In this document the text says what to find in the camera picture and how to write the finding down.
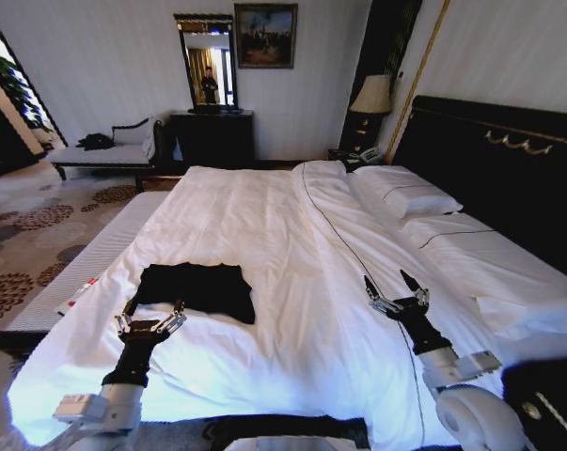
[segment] black bag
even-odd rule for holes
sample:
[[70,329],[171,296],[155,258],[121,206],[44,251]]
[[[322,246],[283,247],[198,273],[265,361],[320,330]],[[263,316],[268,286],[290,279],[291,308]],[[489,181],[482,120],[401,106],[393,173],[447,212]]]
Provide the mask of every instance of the black bag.
[[102,133],[88,134],[86,138],[78,140],[78,148],[85,148],[85,150],[99,150],[101,148],[112,148],[114,141],[109,136]]

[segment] table lamp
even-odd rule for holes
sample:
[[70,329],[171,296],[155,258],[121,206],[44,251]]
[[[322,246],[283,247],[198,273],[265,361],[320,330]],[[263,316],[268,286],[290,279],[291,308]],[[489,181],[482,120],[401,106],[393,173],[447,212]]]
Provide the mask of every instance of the table lamp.
[[381,120],[391,111],[389,75],[369,75],[350,111],[357,113],[351,151],[359,153],[374,146]]

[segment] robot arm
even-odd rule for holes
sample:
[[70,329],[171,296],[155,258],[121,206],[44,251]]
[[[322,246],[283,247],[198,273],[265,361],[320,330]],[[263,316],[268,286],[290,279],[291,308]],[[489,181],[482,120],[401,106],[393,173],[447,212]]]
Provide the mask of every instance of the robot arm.
[[464,384],[500,368],[489,350],[459,358],[452,344],[426,317],[429,290],[401,270],[413,296],[389,300],[365,276],[371,306],[399,321],[413,340],[413,353],[423,363],[423,380],[435,399],[437,416],[465,451],[512,451],[526,448],[517,414],[502,399],[482,388]]
[[124,343],[116,368],[102,381],[98,395],[66,395],[54,417],[76,424],[86,435],[70,451],[116,451],[131,448],[141,422],[141,395],[148,386],[147,373],[153,348],[186,321],[182,299],[164,320],[135,321],[136,296],[115,317],[118,337]]

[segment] mirror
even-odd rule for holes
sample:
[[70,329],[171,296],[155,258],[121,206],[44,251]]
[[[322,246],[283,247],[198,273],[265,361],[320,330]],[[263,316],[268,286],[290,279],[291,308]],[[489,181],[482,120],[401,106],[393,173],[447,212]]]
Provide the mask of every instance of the mirror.
[[233,16],[175,14],[195,112],[237,109]]

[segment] black clothing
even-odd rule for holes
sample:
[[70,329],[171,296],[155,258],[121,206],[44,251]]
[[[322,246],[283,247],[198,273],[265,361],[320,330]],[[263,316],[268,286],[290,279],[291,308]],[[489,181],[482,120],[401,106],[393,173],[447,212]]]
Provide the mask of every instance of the black clothing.
[[134,295],[140,304],[175,303],[205,313],[224,313],[245,324],[254,324],[256,313],[250,287],[239,266],[150,265],[141,274]]
[[79,139],[78,148],[85,148],[85,150],[100,150],[104,148],[112,148],[114,141],[109,136],[101,133],[88,134],[86,138]]
[[204,77],[201,79],[201,89],[204,91],[206,103],[216,103],[216,95],[214,91],[218,89],[218,83],[212,77]]

